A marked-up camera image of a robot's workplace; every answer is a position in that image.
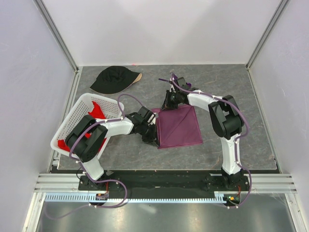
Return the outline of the purple cloth napkin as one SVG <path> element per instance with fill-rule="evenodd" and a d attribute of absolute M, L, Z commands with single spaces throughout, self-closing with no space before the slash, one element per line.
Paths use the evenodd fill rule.
<path fill-rule="evenodd" d="M 193 106 L 181 105 L 173 110 L 152 109 L 157 114 L 159 148 L 172 148 L 203 143 Z"/>

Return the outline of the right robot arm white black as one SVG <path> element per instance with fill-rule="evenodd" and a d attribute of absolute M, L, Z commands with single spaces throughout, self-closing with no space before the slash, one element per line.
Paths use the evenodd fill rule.
<path fill-rule="evenodd" d="M 170 89 L 166 91 L 166 97 L 162 105 L 163 109 L 176 109 L 179 104 L 186 104 L 206 110 L 210 114 L 214 132 L 220 137 L 223 164 L 222 187 L 233 190 L 242 177 L 242 168 L 239 158 L 239 140 L 244 122 L 239 114 L 239 108 L 230 95 L 217 97 L 202 92 L 186 82 L 183 77 L 172 75 L 168 82 Z"/>

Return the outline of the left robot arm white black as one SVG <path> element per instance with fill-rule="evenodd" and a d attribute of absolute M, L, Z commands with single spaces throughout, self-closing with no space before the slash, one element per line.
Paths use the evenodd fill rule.
<path fill-rule="evenodd" d="M 101 190 L 106 185 L 104 169 L 98 160 L 103 143 L 117 135 L 139 134 L 144 143 L 159 145 L 156 131 L 156 115 L 146 107 L 120 118 L 97 121 L 85 115 L 68 134 L 64 143 L 70 149 L 69 156 L 76 160 L 89 177 L 89 185 Z"/>

